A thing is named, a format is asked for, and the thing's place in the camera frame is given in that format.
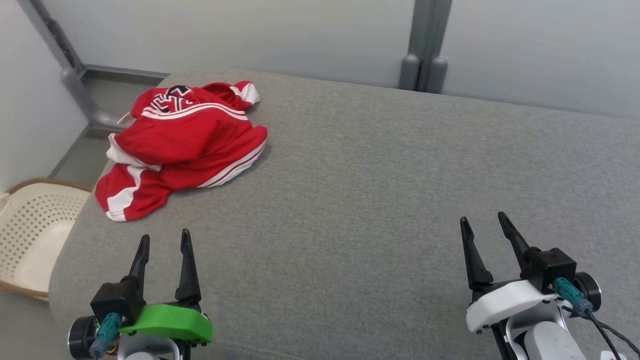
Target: black cable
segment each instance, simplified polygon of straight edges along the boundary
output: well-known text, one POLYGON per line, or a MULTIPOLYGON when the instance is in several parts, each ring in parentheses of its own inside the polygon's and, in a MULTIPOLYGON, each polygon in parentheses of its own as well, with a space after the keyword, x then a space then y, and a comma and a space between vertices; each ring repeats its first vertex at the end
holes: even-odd
POLYGON ((604 338, 604 341, 607 342, 607 345, 609 346, 609 348, 613 352, 613 355, 616 357, 616 360, 620 360, 620 355, 618 355, 618 351, 613 346, 613 343, 611 342, 611 339, 609 339, 609 335, 607 335, 607 333, 604 332, 604 329, 602 328, 602 326, 600 326, 600 322, 598 321, 598 319, 596 319, 596 317, 593 316, 593 313, 590 310, 585 311, 585 313, 589 317, 589 320, 591 320, 591 322, 593 322, 593 325, 595 325, 598 328, 598 331, 600 331, 600 335, 602 335, 602 337, 604 338))
POLYGON ((603 322, 601 322, 601 321, 598 321, 598 323, 599 323, 599 324, 600 324, 600 326, 602 326, 603 328, 605 328, 605 329, 607 329, 607 330, 611 331, 611 333, 612 333, 612 334, 614 334, 615 336, 617 336, 617 337, 621 338, 625 343, 627 343, 627 345, 629 345, 629 347, 631 348, 631 350, 635 351, 635 352, 636 352, 636 354, 638 354, 638 356, 640 356, 640 349, 638 349, 638 347, 637 347, 637 346, 635 346, 635 345, 631 342, 631 340, 629 340, 626 336, 624 336, 624 335, 620 334, 620 333, 619 333, 618 331, 616 331, 614 328, 612 328, 611 326, 609 326, 609 325, 607 325, 607 324, 605 324, 605 323, 603 323, 603 322))

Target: green bracket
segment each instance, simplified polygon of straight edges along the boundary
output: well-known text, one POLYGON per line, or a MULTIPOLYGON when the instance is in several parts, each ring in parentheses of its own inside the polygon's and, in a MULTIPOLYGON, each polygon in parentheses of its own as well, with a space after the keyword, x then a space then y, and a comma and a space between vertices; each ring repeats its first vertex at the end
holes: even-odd
POLYGON ((138 321, 120 329, 120 334, 134 331, 192 343, 213 340, 213 324, 203 314, 188 307, 166 304, 143 307, 138 321))

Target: white stripe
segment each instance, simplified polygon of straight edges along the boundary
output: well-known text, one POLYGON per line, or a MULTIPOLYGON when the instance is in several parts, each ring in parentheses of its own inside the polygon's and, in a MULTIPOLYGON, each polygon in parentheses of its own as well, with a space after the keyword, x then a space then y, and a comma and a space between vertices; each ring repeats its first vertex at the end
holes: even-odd
POLYGON ((124 188, 116 195, 107 198, 107 207, 109 208, 109 211, 106 212, 107 217, 114 221, 127 221, 124 216, 124 209, 131 206, 133 193, 140 188, 141 175, 145 170, 146 168, 133 165, 127 167, 127 172, 133 178, 134 186, 124 188))
POLYGON ((232 85, 232 86, 230 86, 229 88, 231 89, 231 91, 233 91, 233 92, 234 92, 234 94, 236 94, 236 95, 238 95, 238 96, 242 97, 242 91, 240 91, 240 89, 238 89, 236 86, 233 86, 233 85, 232 85))
POLYGON ((258 91, 255 89, 253 83, 248 83, 242 89, 242 100, 248 101, 252 104, 260 101, 260 95, 258 95, 258 91))
POLYGON ((251 164, 255 161, 255 159, 258 158, 259 154, 262 152, 262 150, 264 149, 264 144, 266 143, 266 140, 264 140, 262 142, 262 144, 260 144, 258 147, 256 147, 254 150, 252 150, 251 152, 249 152, 247 155, 243 156, 240 160, 237 160, 235 162, 233 162, 231 165, 225 167, 221 172, 218 172, 216 175, 214 175, 212 178, 210 178, 209 180, 206 180, 204 183, 202 183, 201 185, 199 185, 199 188, 206 188, 209 185, 212 185, 213 183, 215 183, 216 181, 222 179, 223 177, 228 177, 229 175, 235 173, 236 171, 233 171, 232 173, 230 173, 229 175, 227 175, 227 172, 231 171, 231 169, 233 169, 234 167, 244 163, 245 161, 251 159, 254 155, 256 155, 256 157, 254 159, 252 159, 252 161, 249 163, 249 166, 251 166, 251 164))
POLYGON ((186 111, 178 111, 176 113, 167 113, 167 114, 159 114, 156 112, 151 112, 149 110, 147 110, 148 108, 145 108, 145 111, 142 112, 143 116, 146 116, 150 119, 156 119, 156 120, 172 120, 172 119, 179 119, 181 117, 185 117, 188 115, 191 115, 193 113, 196 113, 200 110, 206 110, 206 109, 217 109, 217 110, 221 110, 223 112, 225 112, 227 115, 234 117, 238 120, 249 120, 246 116, 244 115, 238 115, 236 113, 232 113, 230 111, 228 111, 226 109, 226 107, 222 107, 219 104, 208 104, 205 106, 192 106, 189 109, 187 109, 186 111))
POLYGON ((208 106, 208 105, 217 105, 217 106, 220 106, 220 107, 224 108, 225 110, 227 110, 229 112, 236 113, 238 115, 244 115, 244 111, 230 108, 227 105, 220 104, 219 102, 203 102, 202 104, 197 104, 197 105, 194 105, 194 106, 192 106, 190 108, 186 108, 186 109, 179 110, 179 111, 174 111, 174 112, 171 112, 171 113, 163 113, 161 111, 158 111, 158 109, 155 109, 155 108, 153 108, 151 106, 147 106, 146 108, 143 109, 143 111, 153 111, 154 113, 157 113, 159 116, 163 116, 163 115, 164 116, 170 116, 170 115, 174 115, 174 114, 180 114, 182 112, 186 112, 186 111, 189 111, 189 110, 197 109, 197 108, 199 108, 201 106, 208 106))
POLYGON ((245 171, 246 169, 250 168, 251 165, 253 165, 253 163, 258 160, 258 158, 260 157, 260 154, 262 154, 262 151, 264 150, 264 148, 260 149, 260 152, 258 152, 258 154, 256 154, 256 156, 251 159, 250 161, 247 161, 245 164, 242 164, 240 166, 238 166, 237 168, 235 168, 233 171, 231 171, 229 173, 229 175, 223 177, 222 179, 220 179, 217 183, 211 184, 209 186, 207 186, 208 188, 212 188, 214 186, 220 186, 225 184, 227 181, 233 179, 234 177, 240 175, 241 172, 245 171))
POLYGON ((109 134, 109 150, 107 150, 107 158, 120 164, 134 165, 137 167, 146 167, 153 171, 160 171, 161 165, 149 165, 135 157, 127 154, 126 151, 118 145, 115 139, 116 134, 109 134))

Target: white wall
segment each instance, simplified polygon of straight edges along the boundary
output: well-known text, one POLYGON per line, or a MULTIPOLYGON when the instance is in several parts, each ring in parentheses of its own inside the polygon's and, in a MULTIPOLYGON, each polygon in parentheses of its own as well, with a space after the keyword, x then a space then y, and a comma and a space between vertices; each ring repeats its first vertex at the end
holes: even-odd
POLYGON ((453 0, 444 93, 640 118, 640 1, 453 0))
POLYGON ((84 63, 397 86, 413 0, 44 0, 84 63))
POLYGON ((0 192, 47 177, 87 125, 16 0, 0 1, 0 192))

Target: laundry basket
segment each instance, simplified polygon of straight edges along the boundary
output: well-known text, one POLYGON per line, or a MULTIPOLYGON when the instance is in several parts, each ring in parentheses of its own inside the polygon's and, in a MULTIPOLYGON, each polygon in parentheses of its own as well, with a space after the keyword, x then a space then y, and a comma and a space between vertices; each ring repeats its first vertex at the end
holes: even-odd
POLYGON ((0 193, 0 287, 48 299, 53 266, 90 192, 32 179, 0 193))

